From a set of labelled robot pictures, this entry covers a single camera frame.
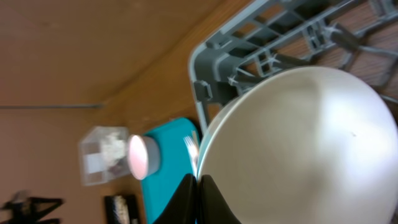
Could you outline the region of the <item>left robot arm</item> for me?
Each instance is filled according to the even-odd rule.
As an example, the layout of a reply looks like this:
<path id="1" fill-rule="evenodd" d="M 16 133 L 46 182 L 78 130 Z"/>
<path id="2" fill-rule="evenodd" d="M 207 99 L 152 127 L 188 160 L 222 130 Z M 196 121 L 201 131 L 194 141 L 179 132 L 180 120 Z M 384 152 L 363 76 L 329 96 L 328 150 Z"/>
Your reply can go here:
<path id="1" fill-rule="evenodd" d="M 1 207 L 11 211 L 11 217 L 1 224 L 61 224 L 59 218 L 42 219 L 63 203 L 62 198 L 30 197 L 26 191 L 19 191 Z"/>

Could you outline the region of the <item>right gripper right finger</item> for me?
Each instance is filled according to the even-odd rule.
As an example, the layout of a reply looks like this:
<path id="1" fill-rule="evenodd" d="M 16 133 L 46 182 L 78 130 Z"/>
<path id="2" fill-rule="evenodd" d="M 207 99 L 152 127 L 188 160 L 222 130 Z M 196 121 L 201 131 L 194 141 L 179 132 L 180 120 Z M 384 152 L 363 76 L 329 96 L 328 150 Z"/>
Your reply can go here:
<path id="1" fill-rule="evenodd" d="M 229 208 L 215 181 L 210 175 L 203 175 L 199 184 L 198 223 L 241 224 Z"/>

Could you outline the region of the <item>pink bowl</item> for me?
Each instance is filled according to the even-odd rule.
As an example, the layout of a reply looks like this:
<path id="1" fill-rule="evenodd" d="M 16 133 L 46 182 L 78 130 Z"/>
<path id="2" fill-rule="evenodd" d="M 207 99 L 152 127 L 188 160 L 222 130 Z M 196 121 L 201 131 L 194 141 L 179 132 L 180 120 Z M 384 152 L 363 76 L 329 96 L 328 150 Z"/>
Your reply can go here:
<path id="1" fill-rule="evenodd" d="M 129 169 L 136 179 L 144 180 L 159 170 L 160 150 L 153 138 L 131 135 L 128 143 Z"/>

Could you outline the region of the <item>white napkin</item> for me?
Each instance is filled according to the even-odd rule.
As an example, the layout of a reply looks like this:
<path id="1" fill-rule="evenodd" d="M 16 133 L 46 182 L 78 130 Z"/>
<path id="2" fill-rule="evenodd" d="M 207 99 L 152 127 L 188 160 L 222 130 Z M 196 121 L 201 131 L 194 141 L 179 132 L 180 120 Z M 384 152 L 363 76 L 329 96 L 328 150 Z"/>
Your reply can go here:
<path id="1" fill-rule="evenodd" d="M 101 141 L 101 155 L 106 167 L 115 166 L 127 154 L 127 143 L 121 133 L 107 134 Z"/>

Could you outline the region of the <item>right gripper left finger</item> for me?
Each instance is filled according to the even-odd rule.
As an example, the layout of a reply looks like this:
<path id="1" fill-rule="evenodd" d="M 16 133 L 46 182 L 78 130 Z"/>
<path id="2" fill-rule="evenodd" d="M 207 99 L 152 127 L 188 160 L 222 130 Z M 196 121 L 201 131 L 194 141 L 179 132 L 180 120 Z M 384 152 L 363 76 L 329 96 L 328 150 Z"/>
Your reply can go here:
<path id="1" fill-rule="evenodd" d="M 196 224 L 197 180 L 186 174 L 154 224 Z"/>

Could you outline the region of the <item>white bowl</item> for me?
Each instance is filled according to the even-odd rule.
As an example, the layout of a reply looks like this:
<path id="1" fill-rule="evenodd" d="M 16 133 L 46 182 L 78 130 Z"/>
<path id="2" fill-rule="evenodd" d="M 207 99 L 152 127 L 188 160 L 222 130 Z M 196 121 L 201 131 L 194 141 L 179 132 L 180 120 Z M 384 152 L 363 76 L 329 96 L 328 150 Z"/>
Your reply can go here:
<path id="1" fill-rule="evenodd" d="M 206 175 L 242 223 L 389 223 L 396 121 L 349 73 L 290 69 L 213 119 L 198 159 L 198 177 Z"/>

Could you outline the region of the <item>white plastic fork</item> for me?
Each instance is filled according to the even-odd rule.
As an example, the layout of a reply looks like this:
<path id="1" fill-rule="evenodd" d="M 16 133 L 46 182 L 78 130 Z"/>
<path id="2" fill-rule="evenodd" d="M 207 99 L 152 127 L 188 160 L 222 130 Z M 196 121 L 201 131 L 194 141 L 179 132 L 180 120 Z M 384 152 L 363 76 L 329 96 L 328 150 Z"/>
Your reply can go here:
<path id="1" fill-rule="evenodd" d="M 188 149 L 188 154 L 190 156 L 190 162 L 192 165 L 193 175 L 197 176 L 198 172 L 198 147 L 193 142 L 193 139 L 190 136 L 185 136 L 183 138 L 184 143 Z"/>

